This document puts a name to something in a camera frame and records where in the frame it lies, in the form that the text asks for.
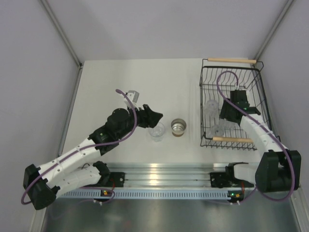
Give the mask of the steel cup cork base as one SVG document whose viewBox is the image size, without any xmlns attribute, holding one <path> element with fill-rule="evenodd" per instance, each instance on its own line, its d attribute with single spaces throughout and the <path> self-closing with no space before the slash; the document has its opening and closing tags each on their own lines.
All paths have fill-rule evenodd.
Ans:
<svg viewBox="0 0 309 232">
<path fill-rule="evenodd" d="M 181 119 L 181 118 L 174 119 L 171 122 L 172 134 L 175 137 L 183 136 L 184 132 L 186 130 L 186 127 L 187 127 L 186 122 L 183 119 Z"/>
</svg>

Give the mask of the black wire dish rack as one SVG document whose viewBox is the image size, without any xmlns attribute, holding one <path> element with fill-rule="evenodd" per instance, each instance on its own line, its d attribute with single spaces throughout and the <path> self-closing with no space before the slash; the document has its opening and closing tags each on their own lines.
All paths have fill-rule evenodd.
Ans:
<svg viewBox="0 0 309 232">
<path fill-rule="evenodd" d="M 240 126 L 246 115 L 256 116 L 269 130 L 270 112 L 260 61 L 204 58 L 199 78 L 200 146 L 256 150 Z"/>
</svg>

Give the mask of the clear plastic cup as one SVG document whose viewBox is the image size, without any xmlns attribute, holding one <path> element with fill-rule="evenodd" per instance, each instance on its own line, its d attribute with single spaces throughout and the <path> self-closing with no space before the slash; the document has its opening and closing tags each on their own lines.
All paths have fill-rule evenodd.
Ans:
<svg viewBox="0 0 309 232">
<path fill-rule="evenodd" d="M 163 123 L 158 122 L 154 128 L 149 128 L 148 132 L 153 141 L 161 142 L 166 132 L 166 128 Z"/>
<path fill-rule="evenodd" d="M 206 138 L 223 137 L 225 129 L 222 125 L 213 125 L 206 130 Z"/>
<path fill-rule="evenodd" d="M 235 122 L 228 121 L 226 119 L 219 119 L 219 127 L 224 130 L 238 129 L 239 125 Z"/>
<path fill-rule="evenodd" d="M 205 116 L 218 117 L 219 116 L 219 103 L 216 100 L 208 100 L 203 106 Z"/>
</svg>

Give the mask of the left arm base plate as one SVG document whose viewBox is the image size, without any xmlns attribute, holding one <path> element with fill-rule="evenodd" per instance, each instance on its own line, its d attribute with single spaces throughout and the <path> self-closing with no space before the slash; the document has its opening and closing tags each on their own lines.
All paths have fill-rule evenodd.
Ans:
<svg viewBox="0 0 309 232">
<path fill-rule="evenodd" d="M 102 177 L 96 184 L 85 187 L 122 188 L 125 182 L 124 172 L 111 172 Z"/>
</svg>

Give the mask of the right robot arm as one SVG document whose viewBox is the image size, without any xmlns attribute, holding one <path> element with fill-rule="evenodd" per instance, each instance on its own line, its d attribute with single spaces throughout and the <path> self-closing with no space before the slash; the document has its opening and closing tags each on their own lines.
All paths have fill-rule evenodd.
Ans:
<svg viewBox="0 0 309 232">
<path fill-rule="evenodd" d="M 260 111 L 250 106 L 245 90 L 232 90 L 224 100 L 220 118 L 237 123 L 260 154 L 259 164 L 233 163 L 226 168 L 226 182 L 237 186 L 243 180 L 257 186 L 262 193 L 297 190 L 301 155 L 289 150 L 264 122 Z"/>
</svg>

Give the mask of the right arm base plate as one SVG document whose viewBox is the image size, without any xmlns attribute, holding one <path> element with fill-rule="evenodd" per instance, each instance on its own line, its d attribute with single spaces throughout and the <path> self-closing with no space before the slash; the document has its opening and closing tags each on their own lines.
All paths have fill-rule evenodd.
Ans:
<svg viewBox="0 0 309 232">
<path fill-rule="evenodd" d="M 212 188 L 232 188 L 240 187 L 239 181 L 233 179 L 225 172 L 210 173 L 210 181 Z"/>
</svg>

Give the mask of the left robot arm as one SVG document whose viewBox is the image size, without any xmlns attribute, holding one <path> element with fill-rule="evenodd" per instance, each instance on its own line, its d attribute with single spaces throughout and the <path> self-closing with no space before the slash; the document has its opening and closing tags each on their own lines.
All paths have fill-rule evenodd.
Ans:
<svg viewBox="0 0 309 232">
<path fill-rule="evenodd" d="M 46 164 L 26 167 L 23 196 L 29 197 L 36 210 L 41 210 L 68 191 L 84 186 L 106 186 L 110 171 L 99 158 L 131 136 L 136 127 L 154 128 L 162 117 L 162 113 L 146 104 L 142 108 L 115 109 L 103 126 L 71 151 Z"/>
</svg>

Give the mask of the clear plastic cup bottom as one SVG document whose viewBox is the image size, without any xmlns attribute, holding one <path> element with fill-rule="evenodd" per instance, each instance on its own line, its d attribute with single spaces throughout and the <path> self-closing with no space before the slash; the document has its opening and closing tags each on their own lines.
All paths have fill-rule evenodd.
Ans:
<svg viewBox="0 0 309 232">
<path fill-rule="evenodd" d="M 148 132 L 153 141 L 161 142 L 166 132 L 166 128 L 163 123 L 158 122 L 154 128 L 149 128 Z"/>
</svg>

